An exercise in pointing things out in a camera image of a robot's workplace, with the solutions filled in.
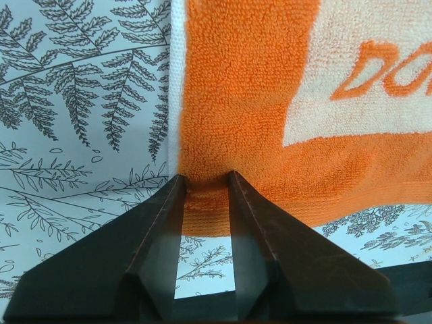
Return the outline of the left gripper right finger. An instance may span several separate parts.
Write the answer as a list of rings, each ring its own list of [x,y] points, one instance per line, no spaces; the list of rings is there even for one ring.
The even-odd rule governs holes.
[[[238,172],[228,182],[239,320],[399,314],[384,275],[267,200]]]

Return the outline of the orange patterned towel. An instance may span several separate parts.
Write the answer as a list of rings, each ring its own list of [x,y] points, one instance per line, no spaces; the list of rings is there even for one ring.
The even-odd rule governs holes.
[[[183,233],[228,236],[227,175],[316,227],[431,203],[430,1],[173,1]]]

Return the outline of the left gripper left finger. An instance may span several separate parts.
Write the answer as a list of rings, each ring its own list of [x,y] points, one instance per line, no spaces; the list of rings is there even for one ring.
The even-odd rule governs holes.
[[[27,271],[6,321],[171,319],[185,180],[153,196]]]

